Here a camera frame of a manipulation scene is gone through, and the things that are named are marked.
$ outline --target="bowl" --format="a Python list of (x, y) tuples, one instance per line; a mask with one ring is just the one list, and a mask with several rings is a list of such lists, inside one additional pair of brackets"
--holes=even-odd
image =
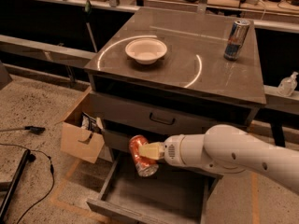
[(125, 47), (125, 52), (138, 63), (151, 64), (166, 54), (167, 46), (158, 39), (139, 38), (131, 41)]

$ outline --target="open drawer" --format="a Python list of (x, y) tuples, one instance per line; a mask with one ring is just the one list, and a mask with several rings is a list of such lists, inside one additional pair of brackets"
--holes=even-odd
[(94, 212), (124, 223), (203, 223), (213, 179), (167, 164), (160, 164), (152, 177), (140, 177), (131, 156), (121, 153), (98, 199), (87, 203)]

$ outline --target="table top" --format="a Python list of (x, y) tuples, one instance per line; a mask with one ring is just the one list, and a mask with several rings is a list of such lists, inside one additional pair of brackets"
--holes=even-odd
[[(140, 8), (85, 66), (99, 74), (149, 82), (208, 97), (265, 104), (253, 21), (238, 60), (223, 57), (232, 17)], [(166, 55), (151, 65), (129, 59), (126, 45), (139, 37), (163, 41)]]

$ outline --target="drawer handle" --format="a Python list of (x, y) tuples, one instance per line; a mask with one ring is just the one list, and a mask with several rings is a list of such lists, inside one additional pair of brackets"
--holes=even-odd
[(170, 121), (164, 121), (164, 120), (161, 120), (161, 119), (157, 119), (153, 116), (152, 112), (150, 112), (149, 114), (149, 119), (151, 121), (154, 121), (154, 122), (157, 122), (157, 123), (162, 123), (162, 124), (165, 124), (165, 125), (173, 125), (175, 122), (176, 122), (176, 119), (173, 118), (172, 120)]

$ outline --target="drawer front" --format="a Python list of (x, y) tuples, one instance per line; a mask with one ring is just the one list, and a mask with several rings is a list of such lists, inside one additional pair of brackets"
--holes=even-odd
[(95, 115), (160, 134), (204, 133), (217, 122), (214, 119), (193, 116), (176, 110), (148, 105), (117, 96), (91, 92)]

